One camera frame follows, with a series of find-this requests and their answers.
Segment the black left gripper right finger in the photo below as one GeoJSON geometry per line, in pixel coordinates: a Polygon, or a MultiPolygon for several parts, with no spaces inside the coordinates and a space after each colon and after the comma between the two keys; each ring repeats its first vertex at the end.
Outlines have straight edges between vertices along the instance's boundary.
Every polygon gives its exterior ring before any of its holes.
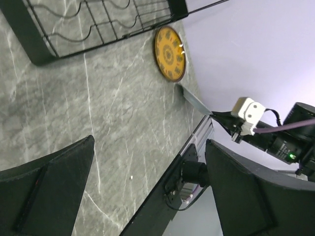
{"type": "Polygon", "coordinates": [[[206,165],[225,236],[313,236],[315,184],[271,170],[214,140],[206,165]]]}

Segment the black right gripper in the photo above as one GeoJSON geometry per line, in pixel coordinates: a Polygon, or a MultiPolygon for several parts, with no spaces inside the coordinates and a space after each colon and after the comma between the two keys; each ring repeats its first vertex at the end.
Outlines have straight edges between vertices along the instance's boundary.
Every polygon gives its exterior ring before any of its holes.
{"type": "Polygon", "coordinates": [[[211,117],[221,125],[234,142],[238,144],[246,142],[287,164],[298,162],[305,152],[305,142],[286,131],[241,136],[243,122],[240,118],[232,116],[231,112],[213,112],[211,117]]]}

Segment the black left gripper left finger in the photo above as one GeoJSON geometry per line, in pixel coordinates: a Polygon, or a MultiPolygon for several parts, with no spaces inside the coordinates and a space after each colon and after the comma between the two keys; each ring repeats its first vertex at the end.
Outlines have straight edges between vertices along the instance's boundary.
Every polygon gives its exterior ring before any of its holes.
{"type": "Polygon", "coordinates": [[[94,158],[89,135],[0,173],[2,236],[72,234],[94,158]]]}

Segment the pale blue scalloped plate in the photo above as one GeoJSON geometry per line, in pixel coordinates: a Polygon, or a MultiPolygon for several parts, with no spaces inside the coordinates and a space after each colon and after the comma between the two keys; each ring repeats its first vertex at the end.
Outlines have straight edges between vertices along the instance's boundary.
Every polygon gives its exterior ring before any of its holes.
{"type": "Polygon", "coordinates": [[[181,94],[186,99],[188,103],[190,103],[195,109],[197,109],[200,113],[206,116],[210,116],[213,113],[202,103],[202,101],[194,95],[192,92],[190,92],[186,87],[184,87],[182,84],[177,83],[176,86],[181,91],[181,94]]]}

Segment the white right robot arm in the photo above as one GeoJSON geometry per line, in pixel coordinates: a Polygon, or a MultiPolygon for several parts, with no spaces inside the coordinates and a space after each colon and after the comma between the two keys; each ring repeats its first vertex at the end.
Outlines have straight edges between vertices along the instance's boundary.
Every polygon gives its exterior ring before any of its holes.
{"type": "Polygon", "coordinates": [[[287,164],[298,163],[296,174],[306,175],[308,181],[315,181],[315,108],[296,102],[284,122],[279,113],[271,111],[276,117],[276,127],[262,121],[256,129],[272,129],[267,133],[255,132],[253,135],[241,135],[244,121],[231,112],[212,112],[211,117],[217,121],[236,143],[242,141],[287,164]]]}

